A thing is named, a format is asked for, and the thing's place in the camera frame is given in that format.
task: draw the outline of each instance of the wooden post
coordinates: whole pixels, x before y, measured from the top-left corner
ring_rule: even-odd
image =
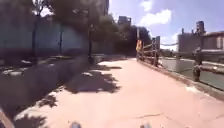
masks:
[[[154,66],[158,67],[159,63],[159,50],[160,50],[160,36],[157,36],[155,39],[155,58],[154,58]]]
[[[150,53],[150,56],[152,57],[152,59],[150,59],[151,65],[154,65],[154,60],[155,60],[155,42],[156,42],[156,38],[152,38],[152,52]]]

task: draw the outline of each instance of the cloud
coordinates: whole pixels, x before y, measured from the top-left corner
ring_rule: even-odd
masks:
[[[140,3],[140,6],[144,8],[144,11],[150,11],[152,9],[153,2],[151,0],[144,0]]]
[[[149,27],[155,24],[166,24],[171,20],[171,10],[162,10],[159,13],[147,13],[139,22],[139,26]]]

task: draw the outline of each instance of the person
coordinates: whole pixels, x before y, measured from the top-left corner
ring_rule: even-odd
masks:
[[[140,57],[141,50],[142,50],[142,41],[138,39],[137,46],[136,46],[137,59],[139,59],[139,57]]]

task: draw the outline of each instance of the sidewalk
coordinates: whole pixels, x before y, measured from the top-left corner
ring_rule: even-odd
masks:
[[[16,128],[68,128],[74,121],[83,128],[139,128],[147,122],[152,128],[224,125],[224,103],[193,87],[134,59],[100,65],[20,113]]]

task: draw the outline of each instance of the sky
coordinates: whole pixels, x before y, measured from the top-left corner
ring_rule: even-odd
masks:
[[[223,0],[110,0],[109,13],[132,18],[132,24],[146,27],[161,43],[172,44],[184,28],[195,29],[197,21],[205,22],[207,32],[224,30]],[[162,47],[176,50],[175,46]]]

